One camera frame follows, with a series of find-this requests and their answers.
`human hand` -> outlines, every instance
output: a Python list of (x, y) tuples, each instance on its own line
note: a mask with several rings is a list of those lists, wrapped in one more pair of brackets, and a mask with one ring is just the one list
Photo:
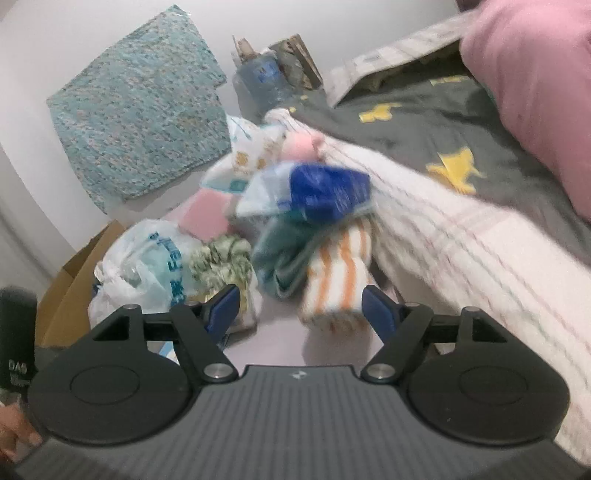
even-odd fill
[(17, 457), (17, 440), (31, 446), (42, 442), (18, 403), (0, 407), (0, 461), (13, 462)]

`plastic water bottle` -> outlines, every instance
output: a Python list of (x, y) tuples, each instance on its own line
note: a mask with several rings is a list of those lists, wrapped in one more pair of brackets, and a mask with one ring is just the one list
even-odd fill
[(237, 72), (263, 114), (294, 94), (273, 54), (265, 53), (241, 65)]

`orange and white striped towel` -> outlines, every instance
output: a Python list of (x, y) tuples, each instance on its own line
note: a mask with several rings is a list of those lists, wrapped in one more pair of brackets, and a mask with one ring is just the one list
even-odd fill
[(368, 271), (370, 262), (369, 218), (357, 218), (330, 235), (308, 266), (300, 310), (302, 323), (335, 333), (367, 328), (361, 313), (361, 294), (374, 283)]

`teal floral fabric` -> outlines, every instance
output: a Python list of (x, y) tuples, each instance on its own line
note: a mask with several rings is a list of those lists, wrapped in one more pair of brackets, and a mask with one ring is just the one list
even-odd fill
[(216, 87), (226, 82), (176, 5), (109, 47), (47, 101), (93, 201), (155, 190), (231, 150)]

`white striped blanket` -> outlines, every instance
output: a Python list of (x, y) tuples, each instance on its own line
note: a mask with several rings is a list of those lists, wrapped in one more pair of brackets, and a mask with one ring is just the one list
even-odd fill
[[(313, 131), (285, 109), (266, 121)], [(334, 138), (324, 157), (371, 176), (374, 257), (386, 274), (395, 260), (452, 308), (483, 308), (561, 373), (571, 405), (556, 441), (591, 465), (591, 271), (514, 210)]]

